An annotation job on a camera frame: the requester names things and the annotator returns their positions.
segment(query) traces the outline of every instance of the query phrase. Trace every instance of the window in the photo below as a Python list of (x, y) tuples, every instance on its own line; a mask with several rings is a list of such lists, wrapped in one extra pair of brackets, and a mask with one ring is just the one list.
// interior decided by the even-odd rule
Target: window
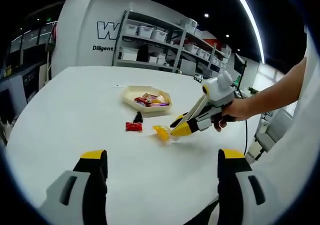
[(22, 50), (31, 48), (37, 45), (39, 30), (26, 32), (22, 38)]
[(18, 51), (20, 49), (21, 39), (22, 39), (22, 36), (18, 36), (16, 39), (14, 39), (11, 42), (10, 53)]
[[(275, 83), (279, 82), (284, 77), (284, 74), (277, 69), (269, 66), (267, 64), (259, 64), (258, 71), (256, 73), (253, 88), (258, 90), (259, 92), (271, 87)], [(295, 113), (295, 109), (297, 106), (297, 102), (294, 102), (285, 107), (285, 110), (293, 116)]]
[(45, 44), (50, 36), (52, 30), (53, 23), (48, 24), (41, 28), (40, 37), (39, 37), (39, 44)]

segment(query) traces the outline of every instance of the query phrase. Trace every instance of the black cable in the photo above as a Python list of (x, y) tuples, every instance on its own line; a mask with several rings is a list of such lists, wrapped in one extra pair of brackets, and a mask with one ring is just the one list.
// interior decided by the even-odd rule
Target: black cable
[[(236, 88), (237, 88), (238, 92), (240, 93), (241, 98), (243, 99), (244, 97), (242, 96), (240, 88), (238, 86)], [(245, 120), (245, 149), (244, 149), (243, 155), (246, 155), (247, 147), (248, 147), (248, 122), (247, 122), (247, 119), (246, 119)]]

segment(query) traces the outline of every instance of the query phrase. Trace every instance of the metal shelving unit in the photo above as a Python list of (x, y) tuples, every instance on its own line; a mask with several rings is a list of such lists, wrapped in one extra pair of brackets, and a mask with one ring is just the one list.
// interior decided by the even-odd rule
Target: metal shelving unit
[[(138, 35), (128, 35), (124, 34), (124, 26), (129, 23), (136, 23), (136, 24), (143, 24), (152, 26), (154, 28), (161, 28), (163, 30), (168, 31), (167, 41), (161, 42), (157, 41), (151, 38), (146, 38)], [(178, 44), (170, 44), (170, 41), (172, 40), (173, 34), (178, 34), (180, 37), (180, 42)], [(165, 50), (165, 53), (168, 54), (168, 51), (172, 51), (175, 54), (175, 60), (173, 66), (167, 66), (157, 63), (149, 63), (149, 62), (142, 62), (142, 61), (131, 61), (131, 60), (122, 60), (119, 59), (120, 54), (120, 47), (121, 43), (123, 41), (123, 38), (130, 39), (130, 40), (137, 40), (140, 42), (145, 42), (147, 44), (156, 45), (157, 47), (161, 47)], [(205, 60), (203, 57), (200, 57), (196, 54), (193, 54), (183, 48), (186, 38), (194, 40), (194, 42), (199, 45), (200, 48), (211, 51), (210, 60)], [(210, 45), (203, 39), (195, 36), (194, 34), (187, 31), (186, 28), (182, 28), (181, 26), (174, 24), (169, 21), (160, 20), (156, 17), (143, 14), (141, 12), (132, 11), (132, 10), (126, 10), (123, 13), (120, 29), (118, 33), (118, 37), (115, 42), (115, 52), (113, 55), (112, 65), (113, 66), (120, 66), (121, 64), (126, 65), (142, 65), (142, 66), (151, 66), (151, 67), (158, 67), (166, 70), (170, 70), (173, 73), (177, 70), (179, 61), (182, 57), (189, 59), (194, 59), (196, 62), (196, 65), (201, 65), (201, 67), (206, 67), (207, 70), (210, 70), (211, 64), (213, 64), (213, 59), (215, 54), (220, 54), (225, 58), (228, 58), (225, 56), (225, 54), (219, 50), (216, 49), (216, 44), (214, 46)]]

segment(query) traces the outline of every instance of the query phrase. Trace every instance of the ceiling light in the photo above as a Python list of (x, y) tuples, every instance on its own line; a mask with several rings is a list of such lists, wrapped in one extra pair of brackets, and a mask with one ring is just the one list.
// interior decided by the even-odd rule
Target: ceiling light
[(255, 21), (255, 18), (246, 2), (246, 0), (240, 0), (244, 10), (246, 11), (246, 14), (248, 15), (249, 19), (250, 19), (250, 22), (252, 24), (252, 27), (253, 27), (253, 30), (254, 30), (254, 33), (255, 33), (255, 36), (256, 36), (256, 40), (258, 42), (258, 45), (259, 45), (259, 49), (260, 49), (260, 54), (261, 54), (261, 62), (264, 64), (265, 63), (265, 55), (264, 55), (264, 49), (263, 49), (263, 46), (262, 46), (262, 41), (261, 41), (261, 37), (260, 37), (260, 34), (259, 34), (259, 30), (258, 30), (258, 27), (257, 27), (257, 24), (256, 24), (256, 21)]

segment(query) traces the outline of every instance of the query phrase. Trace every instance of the human arm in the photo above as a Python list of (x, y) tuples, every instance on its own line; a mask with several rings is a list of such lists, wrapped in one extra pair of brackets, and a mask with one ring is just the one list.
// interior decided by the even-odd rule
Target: human arm
[[(254, 115), (285, 107), (298, 100), (304, 81), (307, 58), (295, 65), (280, 81), (256, 95), (234, 99), (232, 104), (222, 111), (222, 115), (235, 117), (236, 121), (246, 120)], [(215, 122), (215, 129), (220, 132), (227, 123), (222, 119)]]

